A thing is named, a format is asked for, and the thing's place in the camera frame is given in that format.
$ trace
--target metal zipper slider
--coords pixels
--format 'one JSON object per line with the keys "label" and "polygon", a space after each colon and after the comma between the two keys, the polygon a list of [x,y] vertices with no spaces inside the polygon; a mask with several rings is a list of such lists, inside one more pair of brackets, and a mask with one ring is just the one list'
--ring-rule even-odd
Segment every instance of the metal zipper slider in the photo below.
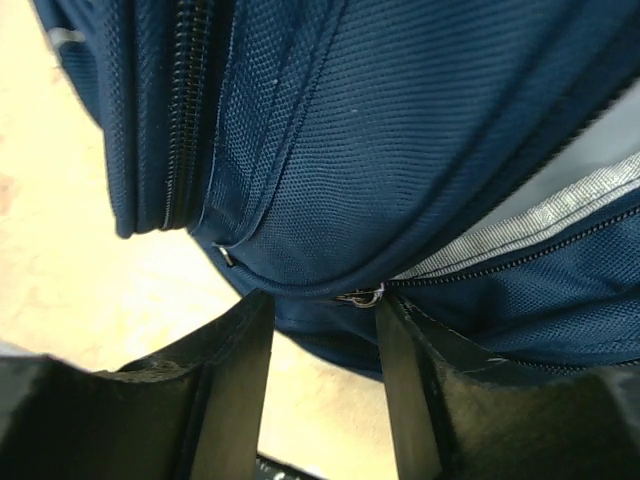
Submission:
{"label": "metal zipper slider", "polygon": [[351,303],[358,308],[371,308],[382,299],[384,290],[385,285],[381,283],[376,289],[356,290],[355,292],[340,295],[336,297],[336,300]]}
{"label": "metal zipper slider", "polygon": [[230,267],[233,267],[235,265],[235,262],[233,261],[233,258],[231,258],[231,255],[229,255],[229,252],[227,252],[227,249],[223,247],[218,247],[218,250],[220,251],[220,254],[222,255],[222,257],[224,258],[224,261],[227,262],[227,265]]}

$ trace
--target floor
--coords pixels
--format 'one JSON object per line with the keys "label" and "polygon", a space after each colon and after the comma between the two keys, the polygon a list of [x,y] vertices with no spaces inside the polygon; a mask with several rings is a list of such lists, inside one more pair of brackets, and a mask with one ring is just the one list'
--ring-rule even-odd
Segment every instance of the floor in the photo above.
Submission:
{"label": "floor", "polygon": [[[0,0],[0,339],[116,369],[237,301],[182,232],[123,241],[101,132],[29,2]],[[396,478],[382,385],[276,336],[259,449],[327,478]]]}

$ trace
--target gray trim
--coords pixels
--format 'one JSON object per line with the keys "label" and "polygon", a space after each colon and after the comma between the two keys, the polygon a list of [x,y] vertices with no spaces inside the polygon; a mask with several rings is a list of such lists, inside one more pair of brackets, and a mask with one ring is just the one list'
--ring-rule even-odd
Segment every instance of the gray trim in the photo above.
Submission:
{"label": "gray trim", "polygon": [[66,28],[55,27],[47,32],[49,37],[49,43],[56,53],[60,50],[60,47],[68,42],[84,43],[84,33],[78,30],[67,30]]}
{"label": "gray trim", "polygon": [[527,212],[469,230],[394,280],[455,273],[490,258],[530,247],[640,188],[640,152],[601,168]]}

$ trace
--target zipper track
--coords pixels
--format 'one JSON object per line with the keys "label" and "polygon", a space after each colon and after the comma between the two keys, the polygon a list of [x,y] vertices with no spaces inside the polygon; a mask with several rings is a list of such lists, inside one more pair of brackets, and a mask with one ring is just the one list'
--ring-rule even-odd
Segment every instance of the zipper track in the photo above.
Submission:
{"label": "zipper track", "polygon": [[162,230],[186,225],[202,135],[202,109],[214,17],[214,0],[177,3],[171,101],[169,158]]}
{"label": "zipper track", "polygon": [[[538,165],[535,166],[535,168],[532,169],[532,171],[529,173],[529,176],[527,177],[527,179],[528,178],[532,178],[533,176],[538,174],[544,167],[546,167],[549,164],[549,162],[551,162],[555,157],[560,155],[560,153],[562,153],[567,147],[569,147],[569,145],[571,145],[571,143],[574,140],[576,140],[585,130],[587,130],[591,125],[593,125],[598,120],[600,120],[600,118],[602,118],[614,106],[614,104],[616,102],[618,102],[629,90],[631,90],[631,88],[635,85],[635,83],[637,81],[640,81],[640,65],[637,66],[636,68],[634,68],[633,72],[629,76],[627,76],[626,78],[622,79],[619,82],[618,86],[613,90],[613,92],[605,100],[600,102],[600,106],[596,107],[594,110],[592,110],[589,114],[587,114],[578,123],[578,126],[573,130],[573,132],[570,135],[568,135],[561,142],[557,143],[555,147],[552,147],[551,152],[546,156],[546,159],[542,160]],[[529,139],[524,142],[524,145],[528,145],[529,142],[530,142],[530,139],[532,139],[532,138],[535,139],[536,136],[538,135],[539,130],[541,130],[542,127],[545,124],[543,124],[541,126],[538,126],[529,135],[529,137],[528,137]],[[518,157],[518,154],[519,154],[519,152],[520,152],[520,150],[522,148],[523,147],[521,147],[516,152],[515,158]],[[527,179],[523,179],[519,185],[521,185],[522,183],[526,182]],[[489,182],[489,185],[492,185],[494,181],[495,181],[495,178]],[[516,188],[514,190],[512,190],[510,193],[507,194],[507,197],[508,197],[508,195],[513,193],[513,191],[515,191],[515,190],[517,190],[517,185],[516,185]],[[471,200],[470,203],[474,203],[477,200],[476,197],[474,197]],[[495,208],[496,206],[497,206],[497,204],[494,204],[491,207],[491,209]],[[454,237],[463,234],[465,230],[458,231],[457,234],[454,235]],[[402,266],[401,269],[396,273],[401,273],[401,272],[403,272],[405,270],[408,270],[412,266],[414,266],[417,263],[419,263],[419,260],[417,260],[417,259],[420,259],[420,258],[424,259],[424,258],[428,257],[429,255],[431,255],[433,253],[435,253],[435,252],[432,251],[429,247],[427,247],[426,249],[425,248],[421,249],[421,251],[417,255],[414,255],[409,261],[405,262],[403,264],[404,266]]]}
{"label": "zipper track", "polygon": [[549,373],[551,375],[556,375],[556,376],[571,376],[571,375],[577,375],[579,373],[582,372],[586,372],[587,370],[591,370],[594,368],[605,368],[605,367],[635,367],[637,365],[640,365],[640,359],[637,360],[629,360],[627,362],[621,362],[621,363],[614,363],[611,365],[594,365],[594,366],[590,366],[590,367],[579,367],[579,366],[575,366],[575,365],[552,365],[552,364],[548,364],[548,363],[535,363],[535,362],[528,362],[528,361],[524,361],[524,360],[518,360],[518,359],[512,359],[509,358],[509,361],[518,364],[518,365],[522,365],[523,367],[527,367],[527,368],[531,368],[533,370],[541,370],[543,372]]}
{"label": "zipper track", "polygon": [[494,273],[498,273],[498,272],[503,272],[505,270],[508,270],[510,268],[515,268],[515,267],[519,267],[520,265],[523,265],[525,263],[529,263],[533,260],[537,260],[541,257],[544,257],[546,255],[549,255],[551,253],[554,253],[562,248],[565,248],[579,240],[582,240],[585,237],[588,237],[589,235],[593,235],[595,233],[600,232],[601,230],[610,227],[611,225],[614,225],[616,223],[619,223],[629,217],[632,217],[634,215],[637,215],[638,213],[640,213],[640,206],[637,206],[631,210],[627,210],[624,213],[621,213],[619,215],[616,215],[615,217],[612,217],[608,220],[604,220],[600,223],[598,223],[597,225],[594,225],[592,227],[587,228],[586,230],[583,230],[582,232],[573,235],[569,238],[566,238],[554,245],[551,245],[543,250],[540,250],[536,253],[532,253],[530,255],[527,255],[525,257],[519,258],[517,260],[513,260],[511,262],[507,262],[503,265],[499,265],[496,267],[491,267],[491,268],[486,268],[483,270],[478,270],[475,272],[467,272],[467,273],[460,273],[460,274],[453,274],[453,275],[449,275],[446,277],[436,277],[436,278],[420,278],[420,279],[414,279],[414,280],[389,280],[387,282],[385,282],[385,285],[387,287],[398,287],[398,288],[402,288],[402,287],[426,287],[426,286],[430,286],[430,285],[442,285],[442,284],[446,284],[446,283],[452,283],[452,282],[458,282],[458,281],[463,281],[463,280],[471,280],[474,278],[478,278],[478,277],[483,277],[486,275],[491,275]]}

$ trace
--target navy blue bag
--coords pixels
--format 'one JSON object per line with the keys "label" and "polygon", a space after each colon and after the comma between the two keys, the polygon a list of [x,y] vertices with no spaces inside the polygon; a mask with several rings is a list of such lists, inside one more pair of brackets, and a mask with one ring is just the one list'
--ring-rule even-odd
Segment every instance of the navy blue bag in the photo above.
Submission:
{"label": "navy blue bag", "polygon": [[386,293],[571,374],[640,359],[640,1],[35,0],[122,237],[187,228],[380,370]]}

